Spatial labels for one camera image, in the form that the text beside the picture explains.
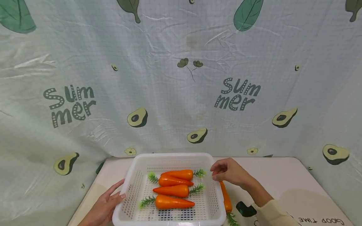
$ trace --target white plastic basket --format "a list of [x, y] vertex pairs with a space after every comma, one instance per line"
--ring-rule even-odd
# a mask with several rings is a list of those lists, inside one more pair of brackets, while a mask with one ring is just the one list
[[[125, 200], [116, 206], [112, 221], [115, 226], [221, 226], [225, 219], [224, 198], [219, 182], [211, 178], [210, 168], [214, 159], [207, 153], [141, 154], [134, 158], [127, 172], [121, 194]], [[147, 178], [149, 172], [156, 176], [171, 170], [203, 169], [206, 175], [194, 177], [195, 185], [203, 183], [205, 189], [187, 200], [195, 203], [188, 209], [159, 210], [154, 204], [139, 209], [139, 203], [159, 187]]]

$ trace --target orange carrot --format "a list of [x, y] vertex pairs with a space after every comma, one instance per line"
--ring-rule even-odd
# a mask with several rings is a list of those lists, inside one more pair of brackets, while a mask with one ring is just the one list
[[164, 172], [163, 174], [161, 174], [161, 176], [169, 175], [183, 180], [192, 180], [194, 175], [199, 178], [202, 178], [205, 174], [206, 172], [204, 170], [196, 170], [195, 172], [192, 170], [176, 170], [176, 171]]
[[175, 186], [175, 185], [180, 185], [180, 184], [184, 184], [187, 186], [194, 185], [194, 183], [191, 181], [182, 180], [182, 179], [175, 178], [173, 176], [168, 176], [168, 175], [161, 175], [160, 178], [157, 178], [153, 172], [148, 174], [148, 179], [153, 183], [158, 182], [159, 185], [161, 185], [161, 186]]
[[195, 194], [195, 193], [202, 191], [203, 188], [204, 188], [204, 185], [199, 184], [199, 185], [193, 187], [191, 190], [189, 190], [189, 187], [187, 185], [181, 184], [181, 185], [170, 186], [170, 187], [154, 188], [153, 192], [156, 192], [157, 194], [160, 194], [160, 195], [168, 195], [168, 196], [186, 198], [190, 194]]
[[151, 203], [156, 203], [156, 207], [158, 209], [186, 209], [195, 205], [194, 202], [185, 199], [173, 198], [166, 195], [157, 195], [156, 198], [148, 197], [143, 199], [139, 207], [142, 209]]
[[230, 226], [239, 226], [237, 221], [234, 219], [235, 215], [231, 212], [232, 211], [232, 204], [229, 197], [229, 194], [226, 191], [226, 187], [224, 185], [224, 182], [220, 181], [221, 190], [223, 192], [224, 196], [224, 206], [226, 211], [226, 218]]
[[231, 204], [230, 197], [226, 191], [224, 182], [220, 181], [220, 185], [221, 185], [221, 190], [222, 190], [223, 196], [224, 196], [225, 211], [226, 211], [226, 213], [230, 213], [232, 211], [232, 204]]

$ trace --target sleeve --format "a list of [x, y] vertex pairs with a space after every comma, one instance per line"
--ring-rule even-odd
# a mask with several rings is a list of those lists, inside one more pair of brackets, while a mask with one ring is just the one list
[[275, 200], [270, 200], [263, 207], [252, 206], [256, 209], [256, 218], [260, 226], [300, 226], [285, 210], [279, 207]]

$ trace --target wrinkled fabric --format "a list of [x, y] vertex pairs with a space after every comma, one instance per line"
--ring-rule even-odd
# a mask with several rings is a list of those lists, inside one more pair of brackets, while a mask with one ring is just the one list
[[[140, 23], [117, 0], [25, 2], [35, 30], [0, 25], [1, 224], [66, 225], [106, 157], [152, 152], [296, 157], [362, 221], [362, 23], [345, 2], [264, 1], [246, 31], [241, 0], [140, 0]], [[327, 144], [349, 154], [332, 165]]]

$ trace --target white table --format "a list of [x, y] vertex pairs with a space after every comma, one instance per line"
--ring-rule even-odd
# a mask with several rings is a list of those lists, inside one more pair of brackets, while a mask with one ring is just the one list
[[[330, 199], [302, 163], [295, 158], [234, 158], [279, 204], [302, 226], [353, 226], [344, 213]], [[94, 180], [68, 226], [77, 226], [98, 197], [110, 186], [126, 176], [133, 158], [109, 158]], [[249, 206], [253, 200], [240, 187], [225, 182], [232, 200], [233, 213], [240, 225], [258, 226], [255, 216], [245, 218], [235, 208], [240, 201]]]

